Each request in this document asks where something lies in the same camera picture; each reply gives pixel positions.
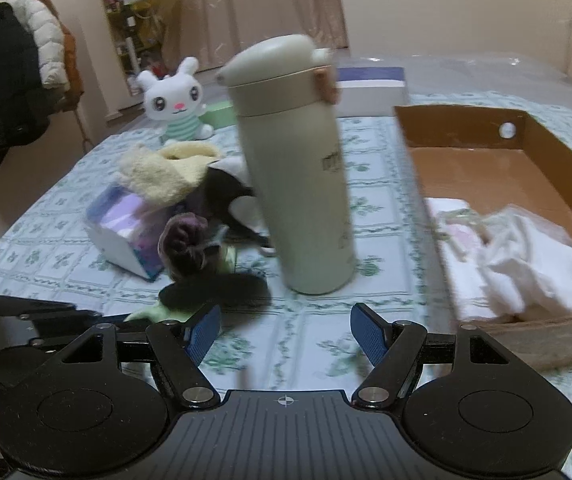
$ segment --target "screw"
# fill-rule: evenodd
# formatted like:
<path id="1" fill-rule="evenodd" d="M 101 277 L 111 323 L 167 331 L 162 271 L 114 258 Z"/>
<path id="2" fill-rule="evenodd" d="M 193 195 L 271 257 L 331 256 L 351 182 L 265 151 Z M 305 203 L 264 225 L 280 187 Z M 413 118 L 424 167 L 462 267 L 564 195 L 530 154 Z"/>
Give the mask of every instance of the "screw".
<path id="1" fill-rule="evenodd" d="M 362 388 L 357 395 L 364 402 L 371 404 L 384 402 L 384 400 L 389 397 L 389 393 L 384 388 L 379 388 L 377 386 Z"/>
<path id="2" fill-rule="evenodd" d="M 203 386 L 194 386 L 192 388 L 188 388 L 184 390 L 182 396 L 188 400 L 189 402 L 208 402 L 211 400 L 215 394 L 212 392 L 210 388 L 204 388 Z"/>

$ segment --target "hole in cardboard box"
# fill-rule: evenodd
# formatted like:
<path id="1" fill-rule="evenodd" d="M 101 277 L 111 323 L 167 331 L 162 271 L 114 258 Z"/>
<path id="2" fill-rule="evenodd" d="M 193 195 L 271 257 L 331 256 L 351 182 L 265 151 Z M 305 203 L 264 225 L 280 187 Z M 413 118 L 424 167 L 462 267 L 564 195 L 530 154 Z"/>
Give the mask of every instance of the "hole in cardboard box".
<path id="1" fill-rule="evenodd" d="M 512 139 L 517 134 L 517 128 L 512 123 L 504 123 L 499 127 L 499 136 L 502 139 Z"/>

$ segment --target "yellow fuzzy glove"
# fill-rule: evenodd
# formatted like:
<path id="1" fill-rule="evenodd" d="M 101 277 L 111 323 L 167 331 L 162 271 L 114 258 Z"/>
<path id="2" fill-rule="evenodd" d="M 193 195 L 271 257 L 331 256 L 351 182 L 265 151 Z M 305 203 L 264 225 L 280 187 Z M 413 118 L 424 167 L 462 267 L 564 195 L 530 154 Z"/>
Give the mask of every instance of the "yellow fuzzy glove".
<path id="1" fill-rule="evenodd" d="M 208 164 L 220 158 L 216 146 L 199 140 L 175 142 L 157 152 L 136 144 L 120 161 L 118 181 L 146 202 L 166 207 L 197 188 Z"/>

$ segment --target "striped shirt on plush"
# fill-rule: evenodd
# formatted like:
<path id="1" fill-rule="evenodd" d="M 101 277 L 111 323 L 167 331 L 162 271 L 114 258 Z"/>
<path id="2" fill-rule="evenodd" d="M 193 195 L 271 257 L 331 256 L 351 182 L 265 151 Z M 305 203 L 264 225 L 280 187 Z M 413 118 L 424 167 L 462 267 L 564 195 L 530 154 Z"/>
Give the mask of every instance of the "striped shirt on plush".
<path id="1" fill-rule="evenodd" d="M 201 126 L 202 123 L 197 116 L 189 114 L 187 117 L 168 123 L 161 140 L 162 142 L 167 140 L 193 140 Z"/>

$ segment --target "curtain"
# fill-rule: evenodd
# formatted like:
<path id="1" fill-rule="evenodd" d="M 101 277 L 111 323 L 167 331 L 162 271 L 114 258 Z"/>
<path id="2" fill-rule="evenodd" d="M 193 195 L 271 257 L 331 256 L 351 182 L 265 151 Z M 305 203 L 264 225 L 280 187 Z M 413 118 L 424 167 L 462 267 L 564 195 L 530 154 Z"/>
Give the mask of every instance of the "curtain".
<path id="1" fill-rule="evenodd" d="M 174 70 L 195 56 L 202 70 L 284 34 L 307 34 L 318 46 L 348 45 L 341 0 L 154 0 L 163 24 L 162 57 Z"/>

